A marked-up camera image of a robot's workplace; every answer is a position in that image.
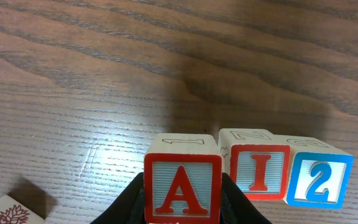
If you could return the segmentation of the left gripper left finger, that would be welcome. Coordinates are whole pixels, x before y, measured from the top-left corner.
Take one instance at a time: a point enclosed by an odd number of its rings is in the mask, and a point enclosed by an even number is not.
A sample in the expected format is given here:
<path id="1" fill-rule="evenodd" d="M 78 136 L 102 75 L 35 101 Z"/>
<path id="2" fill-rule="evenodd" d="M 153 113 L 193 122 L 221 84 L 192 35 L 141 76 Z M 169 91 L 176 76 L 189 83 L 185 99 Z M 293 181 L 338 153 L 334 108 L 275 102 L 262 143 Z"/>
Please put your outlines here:
<path id="1" fill-rule="evenodd" d="M 91 224 L 145 224 L 144 173 L 138 173 Z"/>

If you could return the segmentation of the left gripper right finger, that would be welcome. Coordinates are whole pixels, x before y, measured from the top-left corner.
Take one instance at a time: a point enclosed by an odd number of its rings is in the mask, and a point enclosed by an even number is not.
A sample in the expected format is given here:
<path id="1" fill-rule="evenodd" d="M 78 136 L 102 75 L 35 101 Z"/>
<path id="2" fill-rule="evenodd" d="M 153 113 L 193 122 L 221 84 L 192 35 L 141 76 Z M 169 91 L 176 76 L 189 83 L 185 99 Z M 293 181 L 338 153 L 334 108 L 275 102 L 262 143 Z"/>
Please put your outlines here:
<path id="1" fill-rule="evenodd" d="M 219 224 L 272 224 L 241 192 L 230 176 L 222 173 Z"/>

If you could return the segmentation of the red letter I block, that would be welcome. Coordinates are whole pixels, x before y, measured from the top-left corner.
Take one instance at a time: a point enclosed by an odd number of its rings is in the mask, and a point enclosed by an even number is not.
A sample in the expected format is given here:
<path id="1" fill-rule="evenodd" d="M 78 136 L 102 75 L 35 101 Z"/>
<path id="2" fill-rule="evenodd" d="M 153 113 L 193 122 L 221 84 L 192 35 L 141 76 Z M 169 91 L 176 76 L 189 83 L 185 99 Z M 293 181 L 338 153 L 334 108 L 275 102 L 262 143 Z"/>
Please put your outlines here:
<path id="1" fill-rule="evenodd" d="M 222 128 L 218 147 L 225 173 L 249 200 L 282 200 L 287 190 L 289 145 L 266 129 Z"/>

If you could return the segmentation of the red letter A block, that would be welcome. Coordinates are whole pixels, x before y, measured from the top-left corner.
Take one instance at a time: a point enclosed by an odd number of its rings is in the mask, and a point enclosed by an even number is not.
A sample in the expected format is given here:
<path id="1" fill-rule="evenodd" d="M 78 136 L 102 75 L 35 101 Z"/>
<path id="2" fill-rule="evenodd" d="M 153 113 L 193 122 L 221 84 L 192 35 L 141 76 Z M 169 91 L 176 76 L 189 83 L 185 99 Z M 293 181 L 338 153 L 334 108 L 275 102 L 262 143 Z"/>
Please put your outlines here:
<path id="1" fill-rule="evenodd" d="M 147 223 L 219 223 L 223 157 L 209 134 L 160 133 L 144 157 Z"/>

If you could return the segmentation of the blue number 2 block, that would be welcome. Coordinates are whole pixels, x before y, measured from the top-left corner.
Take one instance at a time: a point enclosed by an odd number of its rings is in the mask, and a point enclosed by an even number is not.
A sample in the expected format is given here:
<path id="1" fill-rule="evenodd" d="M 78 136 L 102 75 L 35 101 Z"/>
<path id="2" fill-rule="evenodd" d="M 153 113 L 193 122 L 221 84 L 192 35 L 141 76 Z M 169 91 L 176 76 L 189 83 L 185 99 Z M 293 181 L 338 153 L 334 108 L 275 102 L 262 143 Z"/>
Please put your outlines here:
<path id="1" fill-rule="evenodd" d="M 291 148 L 284 201 L 295 207 L 341 208 L 354 156 L 312 137 L 276 135 L 276 138 Z"/>

